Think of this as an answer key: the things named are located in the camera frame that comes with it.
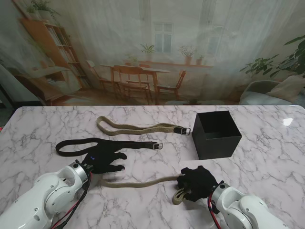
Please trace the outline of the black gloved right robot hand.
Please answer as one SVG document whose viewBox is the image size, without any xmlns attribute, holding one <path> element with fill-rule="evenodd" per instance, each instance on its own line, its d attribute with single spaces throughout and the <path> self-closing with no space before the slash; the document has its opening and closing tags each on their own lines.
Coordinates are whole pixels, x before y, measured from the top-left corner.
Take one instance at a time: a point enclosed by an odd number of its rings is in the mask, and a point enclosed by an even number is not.
<svg viewBox="0 0 305 229">
<path fill-rule="evenodd" d="M 177 182 L 179 188 L 188 190 L 184 198 L 192 202 L 207 198 L 219 185 L 210 171 L 203 166 L 196 169 L 183 168 Z"/>
</svg>

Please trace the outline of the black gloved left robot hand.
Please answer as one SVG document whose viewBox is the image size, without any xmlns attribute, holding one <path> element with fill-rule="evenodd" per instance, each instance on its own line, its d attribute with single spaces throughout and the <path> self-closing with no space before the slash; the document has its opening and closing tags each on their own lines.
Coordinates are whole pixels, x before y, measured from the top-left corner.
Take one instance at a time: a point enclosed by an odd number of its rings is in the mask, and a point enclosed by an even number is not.
<svg viewBox="0 0 305 229">
<path fill-rule="evenodd" d="M 91 166 L 91 171 L 94 174 L 123 171 L 125 169 L 123 165 L 111 164 L 117 159 L 127 159 L 126 154 L 121 152 L 117 153 L 117 151 L 121 149 L 123 149 L 123 143 L 120 141 L 98 143 L 89 150 L 88 154 L 82 161 L 82 164 L 85 166 Z"/>
</svg>

